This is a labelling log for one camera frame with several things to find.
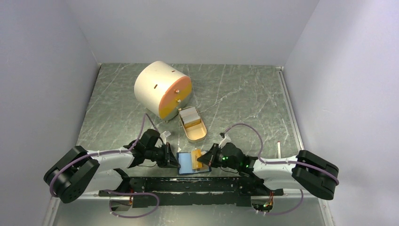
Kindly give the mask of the blue leather card holder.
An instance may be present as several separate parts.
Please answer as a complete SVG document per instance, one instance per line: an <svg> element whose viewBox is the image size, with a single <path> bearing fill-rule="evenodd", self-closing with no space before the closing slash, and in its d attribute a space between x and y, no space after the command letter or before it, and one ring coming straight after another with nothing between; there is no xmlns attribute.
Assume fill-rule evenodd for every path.
<svg viewBox="0 0 399 226"><path fill-rule="evenodd" d="M211 168L207 165L203 166L200 169L194 169L192 166L192 158L190 153L177 153L177 160L180 164L180 168L178 169L178 175L192 175L199 173L211 172Z"/></svg>

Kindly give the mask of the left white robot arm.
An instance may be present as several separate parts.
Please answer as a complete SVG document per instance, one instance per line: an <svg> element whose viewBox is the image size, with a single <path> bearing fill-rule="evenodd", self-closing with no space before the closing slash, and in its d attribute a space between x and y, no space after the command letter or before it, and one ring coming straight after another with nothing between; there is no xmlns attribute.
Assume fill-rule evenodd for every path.
<svg viewBox="0 0 399 226"><path fill-rule="evenodd" d="M114 191L123 196L133 191L124 171L150 160L160 168L180 168L171 145L161 134L146 130L139 139L117 150L88 151L75 146L44 175L53 197L71 203L84 193Z"/></svg>

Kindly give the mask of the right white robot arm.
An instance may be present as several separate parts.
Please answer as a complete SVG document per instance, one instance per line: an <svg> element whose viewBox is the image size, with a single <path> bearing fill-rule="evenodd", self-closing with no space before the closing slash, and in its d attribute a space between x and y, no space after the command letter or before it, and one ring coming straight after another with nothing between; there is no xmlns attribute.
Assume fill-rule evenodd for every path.
<svg viewBox="0 0 399 226"><path fill-rule="evenodd" d="M254 184L254 190L265 195L270 190L299 189L323 200L332 200L339 185L339 168L307 150L297 155L265 159L245 155L233 143L223 147L214 144L198 158L212 168L230 168Z"/></svg>

